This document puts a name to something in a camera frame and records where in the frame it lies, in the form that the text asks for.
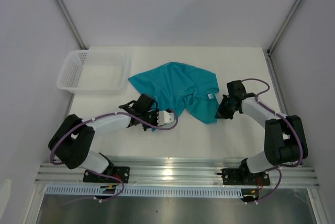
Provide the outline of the teal t-shirt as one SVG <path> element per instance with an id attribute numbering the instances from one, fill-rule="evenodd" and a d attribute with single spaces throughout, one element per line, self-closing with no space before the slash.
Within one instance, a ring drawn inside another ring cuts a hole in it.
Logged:
<path id="1" fill-rule="evenodd" d="M 197 120 L 214 124 L 219 103 L 215 73 L 192 65 L 170 62 L 129 78 L 140 93 L 158 102 L 159 109 L 173 109 L 178 116 L 187 110 Z"/>

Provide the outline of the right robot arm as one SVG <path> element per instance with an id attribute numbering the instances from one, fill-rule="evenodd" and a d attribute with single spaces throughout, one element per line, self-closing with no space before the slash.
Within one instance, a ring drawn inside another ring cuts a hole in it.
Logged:
<path id="1" fill-rule="evenodd" d="M 243 80 L 227 83 L 228 94 L 222 96 L 215 117 L 232 119 L 236 112 L 245 114 L 256 121 L 265 131 L 264 149 L 253 157 L 241 161 L 238 171 L 240 180 L 251 184 L 261 174 L 280 166 L 300 166 L 308 156 L 308 147 L 303 123 L 299 116 L 277 112 L 261 101 L 260 95 L 270 90 L 248 93 Z"/>

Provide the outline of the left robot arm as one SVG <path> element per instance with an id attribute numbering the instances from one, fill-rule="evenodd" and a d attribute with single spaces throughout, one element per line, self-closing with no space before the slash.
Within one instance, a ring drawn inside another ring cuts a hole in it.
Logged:
<path id="1" fill-rule="evenodd" d="M 158 102 L 146 94 L 119 106 L 115 111 L 91 119 L 75 114 L 65 118 L 48 148 L 53 165 L 65 165 L 69 169 L 86 169 L 102 182 L 113 178 L 114 164 L 105 155 L 91 150 L 95 138 L 118 129 L 142 125 L 146 130 L 158 125 Z"/>

